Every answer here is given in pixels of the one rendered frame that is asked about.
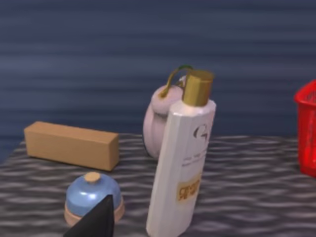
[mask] black object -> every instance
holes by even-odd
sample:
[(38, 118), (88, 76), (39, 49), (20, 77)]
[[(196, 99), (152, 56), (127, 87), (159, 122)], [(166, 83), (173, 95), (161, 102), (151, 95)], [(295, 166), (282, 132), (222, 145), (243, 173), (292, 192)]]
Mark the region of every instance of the black object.
[(113, 196), (107, 195), (68, 230), (64, 237), (113, 237), (113, 233)]

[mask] bottle label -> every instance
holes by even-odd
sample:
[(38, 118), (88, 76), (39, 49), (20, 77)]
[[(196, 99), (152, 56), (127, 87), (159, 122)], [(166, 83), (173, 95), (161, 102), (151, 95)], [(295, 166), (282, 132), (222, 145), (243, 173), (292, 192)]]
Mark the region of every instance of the bottle label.
[(185, 146), (186, 155), (181, 162), (180, 179), (177, 185), (177, 202), (183, 203), (187, 200), (195, 202), (197, 198), (213, 118), (214, 114), (210, 113), (195, 117), (188, 122), (189, 133)]

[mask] blue backdrop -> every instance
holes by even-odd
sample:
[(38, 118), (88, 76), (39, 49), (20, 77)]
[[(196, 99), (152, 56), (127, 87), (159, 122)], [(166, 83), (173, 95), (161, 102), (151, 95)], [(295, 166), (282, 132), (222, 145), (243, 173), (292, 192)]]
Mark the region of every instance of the blue backdrop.
[(0, 155), (36, 120), (141, 133), (181, 64), (216, 74), (214, 135), (296, 134), (293, 95), (316, 75), (316, 1), (2, 0)]

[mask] cardboard box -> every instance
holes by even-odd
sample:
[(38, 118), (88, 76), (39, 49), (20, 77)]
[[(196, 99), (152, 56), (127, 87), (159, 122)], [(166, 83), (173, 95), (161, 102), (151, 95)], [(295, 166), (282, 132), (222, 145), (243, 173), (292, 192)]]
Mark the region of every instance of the cardboard box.
[(27, 154), (68, 164), (111, 171), (119, 162), (119, 135), (35, 122), (24, 129)]

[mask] blue dome object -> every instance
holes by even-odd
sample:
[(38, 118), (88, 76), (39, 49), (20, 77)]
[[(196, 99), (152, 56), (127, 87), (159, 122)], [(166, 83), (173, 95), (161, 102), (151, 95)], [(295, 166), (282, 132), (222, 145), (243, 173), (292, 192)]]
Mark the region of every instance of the blue dome object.
[(77, 178), (67, 189), (66, 205), (77, 216), (84, 216), (107, 195), (113, 196), (114, 210), (121, 203), (118, 183), (108, 175), (90, 172)]

